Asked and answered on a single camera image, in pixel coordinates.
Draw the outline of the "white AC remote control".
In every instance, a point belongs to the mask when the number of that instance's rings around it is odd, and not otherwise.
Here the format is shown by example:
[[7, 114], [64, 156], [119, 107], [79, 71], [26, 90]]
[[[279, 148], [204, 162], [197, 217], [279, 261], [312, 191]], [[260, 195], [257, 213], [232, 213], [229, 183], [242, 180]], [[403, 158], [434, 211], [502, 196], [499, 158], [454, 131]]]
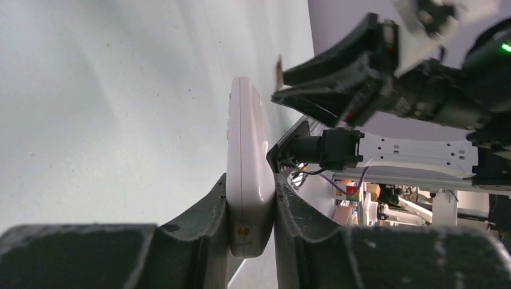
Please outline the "white AC remote control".
[[231, 83], [228, 107], [226, 198], [231, 253], [260, 256], [273, 226], [275, 179], [260, 95], [246, 77]]

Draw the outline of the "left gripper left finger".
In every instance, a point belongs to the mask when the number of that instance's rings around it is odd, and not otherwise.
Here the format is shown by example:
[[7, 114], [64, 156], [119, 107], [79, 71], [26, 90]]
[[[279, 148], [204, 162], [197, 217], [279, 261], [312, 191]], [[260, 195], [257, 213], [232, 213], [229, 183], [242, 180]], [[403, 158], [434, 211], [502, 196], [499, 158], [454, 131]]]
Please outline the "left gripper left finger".
[[2, 288], [226, 288], [225, 176], [171, 221], [20, 225], [1, 236]]

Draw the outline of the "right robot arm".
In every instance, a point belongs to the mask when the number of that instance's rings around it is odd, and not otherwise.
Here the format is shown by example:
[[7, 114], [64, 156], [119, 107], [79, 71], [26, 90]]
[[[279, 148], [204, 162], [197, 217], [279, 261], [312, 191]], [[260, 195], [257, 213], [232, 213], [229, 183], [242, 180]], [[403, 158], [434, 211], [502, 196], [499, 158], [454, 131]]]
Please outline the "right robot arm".
[[[327, 127], [294, 136], [276, 163], [325, 170], [396, 166], [468, 179], [477, 188], [510, 188], [510, 19], [481, 33], [461, 68], [440, 58], [397, 76], [399, 26], [368, 13], [330, 49], [282, 72], [271, 97]], [[361, 132], [375, 113], [467, 131], [460, 143], [406, 143]]]

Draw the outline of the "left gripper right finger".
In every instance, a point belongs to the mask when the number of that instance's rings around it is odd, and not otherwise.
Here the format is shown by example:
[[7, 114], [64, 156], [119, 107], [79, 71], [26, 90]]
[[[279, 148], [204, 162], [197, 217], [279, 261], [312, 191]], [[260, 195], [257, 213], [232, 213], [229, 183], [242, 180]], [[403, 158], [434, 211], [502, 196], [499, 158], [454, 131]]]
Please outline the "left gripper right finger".
[[275, 176], [280, 288], [509, 288], [510, 255], [479, 229], [340, 226]]

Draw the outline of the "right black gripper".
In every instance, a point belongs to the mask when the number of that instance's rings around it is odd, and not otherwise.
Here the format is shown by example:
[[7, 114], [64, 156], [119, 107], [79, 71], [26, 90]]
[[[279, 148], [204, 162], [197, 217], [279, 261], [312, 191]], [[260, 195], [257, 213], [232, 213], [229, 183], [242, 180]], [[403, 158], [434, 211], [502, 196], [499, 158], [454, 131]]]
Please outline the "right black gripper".
[[271, 101], [325, 126], [341, 122], [352, 128], [363, 126], [393, 94], [399, 64], [398, 30], [396, 22], [379, 24], [377, 14], [366, 14], [334, 46], [285, 70], [285, 88], [277, 89]]

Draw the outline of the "white battery cover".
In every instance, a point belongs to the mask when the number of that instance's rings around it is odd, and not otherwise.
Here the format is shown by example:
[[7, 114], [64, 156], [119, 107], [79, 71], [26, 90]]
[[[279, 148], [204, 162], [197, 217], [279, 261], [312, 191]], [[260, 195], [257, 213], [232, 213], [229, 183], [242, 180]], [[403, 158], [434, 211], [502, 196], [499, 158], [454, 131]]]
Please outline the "white battery cover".
[[283, 64], [282, 64], [282, 56], [279, 55], [277, 58], [277, 62], [274, 66], [274, 80], [275, 80], [275, 89], [274, 91], [279, 91], [283, 86]]

